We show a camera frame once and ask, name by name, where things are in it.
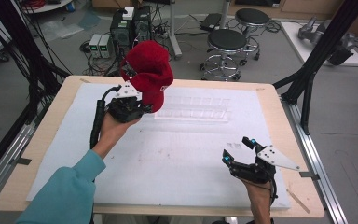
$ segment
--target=red fabric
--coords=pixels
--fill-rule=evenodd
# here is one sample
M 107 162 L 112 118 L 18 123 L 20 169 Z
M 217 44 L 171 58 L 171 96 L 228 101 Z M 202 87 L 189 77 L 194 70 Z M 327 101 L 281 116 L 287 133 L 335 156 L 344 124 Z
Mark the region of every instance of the red fabric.
M 124 80 L 142 93 L 143 105 L 152 105 L 152 113 L 161 109 L 164 90 L 173 82 L 173 73 L 168 62 L 168 51 L 159 43 L 148 40 L 136 45 L 121 62 L 128 63 L 137 75 L 130 78 L 120 69 Z

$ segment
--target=stool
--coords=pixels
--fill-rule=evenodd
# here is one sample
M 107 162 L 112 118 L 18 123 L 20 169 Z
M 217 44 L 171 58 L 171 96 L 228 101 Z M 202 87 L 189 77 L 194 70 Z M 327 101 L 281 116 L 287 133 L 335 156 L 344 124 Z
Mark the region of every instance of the stool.
M 243 51 L 246 52 L 246 54 L 245 58 L 240 61 L 240 65 L 246 65 L 249 52 L 257 50 L 254 59 L 258 60 L 260 57 L 260 45 L 253 37 L 250 36 L 250 33 L 254 30 L 254 28 L 264 27 L 269 22 L 269 16 L 266 13 L 254 8 L 243 8 L 235 13 L 235 20 L 239 24 L 245 26 L 242 33 L 246 37 L 246 47 Z
M 204 71 L 202 80 L 206 80 L 207 75 L 223 78 L 225 81 L 229 77 L 238 80 L 241 71 L 237 63 L 229 56 L 239 53 L 246 46 L 246 38 L 237 31 L 221 29 L 214 30 L 208 35 L 208 52 L 215 50 L 220 54 L 209 57 L 200 65 L 200 70 Z

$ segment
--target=floor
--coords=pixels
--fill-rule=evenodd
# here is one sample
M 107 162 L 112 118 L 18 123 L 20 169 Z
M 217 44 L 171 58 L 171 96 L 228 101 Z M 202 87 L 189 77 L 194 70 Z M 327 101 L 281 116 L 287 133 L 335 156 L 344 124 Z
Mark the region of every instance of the floor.
M 199 65 L 207 58 L 206 37 L 200 30 L 205 14 L 220 12 L 221 4 L 211 3 L 208 7 L 189 7 L 177 4 L 176 37 L 183 56 L 171 59 L 170 65 L 177 79 L 201 79 Z M 169 9 L 161 10 L 166 20 Z M 93 34 L 109 31 L 111 12 L 94 11 L 86 0 L 77 1 L 76 11 L 69 13 L 57 9 L 37 16 L 41 24 L 47 21 L 61 21 L 64 26 L 78 25 L 84 30 L 65 39 L 49 35 L 49 46 L 55 51 L 62 63 L 75 75 L 87 74 L 87 58 L 79 50 L 82 43 L 90 40 Z M 275 83 L 292 75 L 302 65 L 290 41 L 283 31 L 261 32 L 256 39 L 261 44 L 258 61 L 250 59 L 241 67 L 240 82 Z M 169 40 L 159 39 L 169 48 Z M 35 42 L 43 49 L 40 38 Z M 102 69 L 109 61 L 100 61 Z M 12 61 L 0 61 L 0 141 L 19 116 L 28 101 L 28 83 Z M 287 86 L 277 89 L 284 93 Z M 302 97 L 298 99 L 301 108 Z M 316 146 L 330 179 L 338 201 L 342 206 L 348 223 L 358 223 L 358 67 L 322 66 L 314 80 L 310 106 L 310 135 Z M 0 212 L 0 223 L 13 223 L 19 213 Z M 204 223 L 212 223 L 217 217 L 209 217 Z M 240 223 L 251 220 L 239 218 Z M 323 218 L 276 218 L 276 223 L 331 223 L 329 215 Z

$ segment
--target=teal sleeve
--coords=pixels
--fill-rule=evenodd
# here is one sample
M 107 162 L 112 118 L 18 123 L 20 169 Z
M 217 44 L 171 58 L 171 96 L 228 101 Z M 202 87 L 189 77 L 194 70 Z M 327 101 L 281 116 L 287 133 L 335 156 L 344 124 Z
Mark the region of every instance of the teal sleeve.
M 89 224 L 94 202 L 93 180 L 105 164 L 92 150 L 72 168 L 59 168 L 36 194 L 16 223 Z

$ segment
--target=white board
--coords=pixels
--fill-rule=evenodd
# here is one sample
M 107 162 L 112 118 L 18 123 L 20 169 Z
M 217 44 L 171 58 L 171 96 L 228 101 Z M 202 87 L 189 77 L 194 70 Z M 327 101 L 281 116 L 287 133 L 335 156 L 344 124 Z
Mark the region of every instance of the white board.
M 304 63 L 310 53 L 313 51 L 314 46 L 310 43 L 308 39 L 300 39 L 298 38 L 298 29 L 301 28 L 304 24 L 295 23 L 295 22 L 281 22 L 282 28 L 286 36 L 290 39 L 290 42 L 295 49 L 298 57 L 300 58 L 301 62 Z M 340 64 L 339 66 L 353 66 L 358 67 L 358 53 L 356 50 L 352 49 L 351 53 L 353 55 L 348 58 L 344 63 Z M 324 62 L 324 65 L 332 65 L 329 62 Z
M 111 87 L 80 87 L 40 165 L 28 201 L 57 168 L 75 165 L 89 150 L 96 102 Z M 107 168 L 95 180 L 95 202 L 250 207 L 245 186 L 230 175 L 222 153 L 226 149 L 236 161 L 249 164 L 255 153 L 241 142 L 243 136 L 272 144 L 256 92 L 169 87 L 165 98 L 160 114 L 144 115 L 106 156 Z M 172 110 L 181 107 L 186 111 L 173 116 Z M 279 198 L 272 208 L 289 208 L 279 168 L 276 181 Z

